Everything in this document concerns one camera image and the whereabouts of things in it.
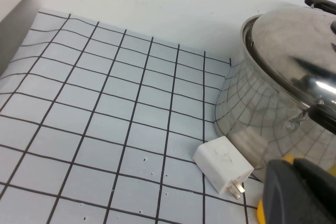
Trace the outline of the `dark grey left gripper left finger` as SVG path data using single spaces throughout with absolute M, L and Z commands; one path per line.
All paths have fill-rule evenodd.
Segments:
M 266 223 L 335 223 L 335 208 L 325 208 L 284 160 L 267 164 L 263 208 Z

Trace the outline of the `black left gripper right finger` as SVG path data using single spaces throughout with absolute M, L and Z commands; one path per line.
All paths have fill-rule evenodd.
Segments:
M 304 158 L 295 158 L 293 166 L 320 203 L 335 208 L 335 177 Z

